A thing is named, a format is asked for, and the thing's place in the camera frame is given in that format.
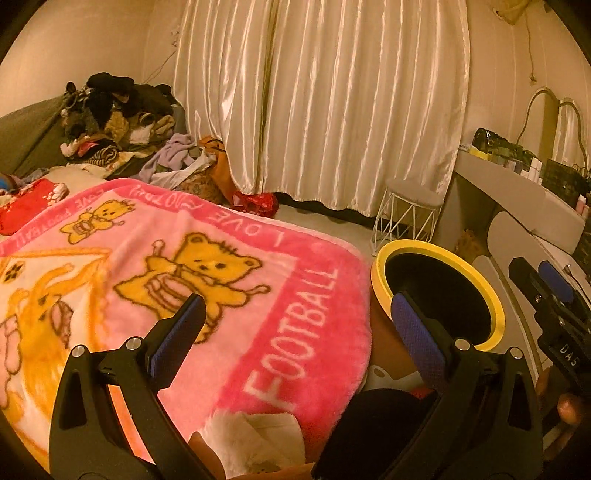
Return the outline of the person's right hand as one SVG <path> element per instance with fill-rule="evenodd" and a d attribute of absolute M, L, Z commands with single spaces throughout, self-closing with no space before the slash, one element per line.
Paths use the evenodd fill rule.
<path fill-rule="evenodd" d="M 590 403 L 573 393 L 560 393 L 557 400 L 551 399 L 558 392 L 559 381 L 564 377 L 555 366 L 544 370 L 536 383 L 536 394 L 542 409 L 556 406 L 556 411 L 562 422 L 570 427 L 578 427 L 590 412 Z"/>

